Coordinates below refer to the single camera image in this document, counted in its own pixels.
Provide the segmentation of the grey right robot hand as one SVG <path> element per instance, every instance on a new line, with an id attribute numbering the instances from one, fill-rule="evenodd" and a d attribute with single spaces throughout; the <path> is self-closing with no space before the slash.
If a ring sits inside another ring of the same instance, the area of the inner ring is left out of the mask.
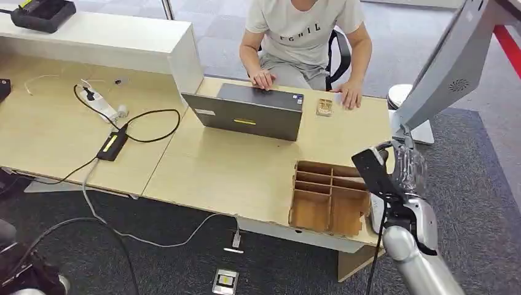
<path id="1" fill-rule="evenodd" d="M 408 146 L 392 140 L 395 154 L 393 180 L 411 197 L 425 198 L 426 194 L 426 160 L 415 145 Z"/>

